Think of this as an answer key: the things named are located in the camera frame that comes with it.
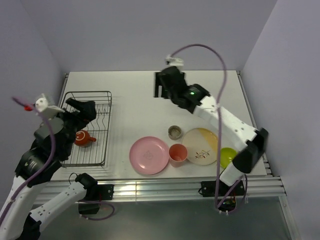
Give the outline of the pink plastic plate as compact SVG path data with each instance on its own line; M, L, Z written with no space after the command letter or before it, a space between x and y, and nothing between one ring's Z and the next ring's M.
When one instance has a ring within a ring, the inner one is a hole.
M157 137L142 137L131 146L129 161L140 174L158 174L169 162L169 146Z

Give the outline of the lime green bowl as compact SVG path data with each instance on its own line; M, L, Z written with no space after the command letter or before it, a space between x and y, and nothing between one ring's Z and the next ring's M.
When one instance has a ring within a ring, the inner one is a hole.
M230 147L220 149L220 166L225 169L235 158L237 151Z

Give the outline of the cream floral plate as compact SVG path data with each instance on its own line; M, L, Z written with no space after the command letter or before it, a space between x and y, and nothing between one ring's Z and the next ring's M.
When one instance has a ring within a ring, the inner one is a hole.
M182 145L187 148L187 159L199 166L217 161L218 137L206 128L193 128L184 134Z

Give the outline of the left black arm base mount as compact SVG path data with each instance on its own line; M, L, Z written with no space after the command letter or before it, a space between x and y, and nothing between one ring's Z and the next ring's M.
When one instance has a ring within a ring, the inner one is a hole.
M75 172L71 173L69 176L69 183L71 184L70 178L72 175L76 175L75 182L79 182L84 185L86 190L86 195L84 197L85 201L90 201L94 203L81 203L78 205L79 214L86 218L93 219L89 215L96 215L101 207L102 201L109 201L113 199L114 185L113 184L98 184L92 176L87 173L77 174Z

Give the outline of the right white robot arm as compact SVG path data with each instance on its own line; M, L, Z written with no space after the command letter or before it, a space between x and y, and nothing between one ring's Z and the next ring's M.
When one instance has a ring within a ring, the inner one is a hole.
M218 139L223 136L231 141L238 154L216 183L217 191L229 194L236 181L252 172L267 148L269 133L265 128L256 129L220 104L222 92L227 83L227 71L223 71L222 85L217 97L199 84L188 85L185 73L176 66L170 66L155 73L154 96L170 99L173 104L200 117L218 130Z

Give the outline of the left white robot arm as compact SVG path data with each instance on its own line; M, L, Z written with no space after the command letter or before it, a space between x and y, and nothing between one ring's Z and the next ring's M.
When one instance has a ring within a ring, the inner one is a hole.
M34 132L31 148L22 155L15 169L10 193L0 211L0 238L37 240L57 215L73 203L91 200L98 193L97 180L82 173L66 190L32 209L37 196L71 155L77 132L96 118L96 103L69 98L66 103L75 109L69 112L44 96L34 104L24 103L16 97L13 100L26 111L35 111L42 119L42 125Z

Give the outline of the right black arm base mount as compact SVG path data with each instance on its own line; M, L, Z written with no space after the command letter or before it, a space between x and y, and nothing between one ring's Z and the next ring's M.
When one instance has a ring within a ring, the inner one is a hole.
M221 203L220 207L218 208L218 211L221 214L224 213L228 215L234 212L237 207L240 207L247 201L247 183L247 180L245 181L245 183L241 180L234 187L234 189L228 193L231 187L227 186L222 181L219 182L217 204ZM216 181L202 181L200 183L198 193L204 198L215 197Z

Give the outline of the speckled ceramic small cup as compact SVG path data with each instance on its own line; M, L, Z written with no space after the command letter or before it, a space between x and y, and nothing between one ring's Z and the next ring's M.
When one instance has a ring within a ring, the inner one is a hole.
M171 140L178 140L182 136L182 129L177 125L172 125L168 128L168 137Z

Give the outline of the pink plastic cup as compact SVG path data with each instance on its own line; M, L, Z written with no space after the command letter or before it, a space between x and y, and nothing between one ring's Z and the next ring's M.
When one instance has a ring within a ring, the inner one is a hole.
M169 148L169 163L174 168L183 166L187 157L188 150L183 144L176 143Z

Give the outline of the orange ceramic mug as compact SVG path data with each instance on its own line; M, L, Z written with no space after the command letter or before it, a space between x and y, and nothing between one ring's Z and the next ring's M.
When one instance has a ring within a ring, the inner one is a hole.
M92 137L86 130L80 130L75 134L74 144L78 147L85 148L96 141L97 139Z

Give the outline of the aluminium table edge rail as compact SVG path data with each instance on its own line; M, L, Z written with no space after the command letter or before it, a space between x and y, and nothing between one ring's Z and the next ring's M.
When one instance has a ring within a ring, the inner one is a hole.
M184 201L200 200L198 193L205 178L168 178L141 180L100 180L99 185L113 185L112 202ZM280 177L248 177L247 197L268 198L286 196Z

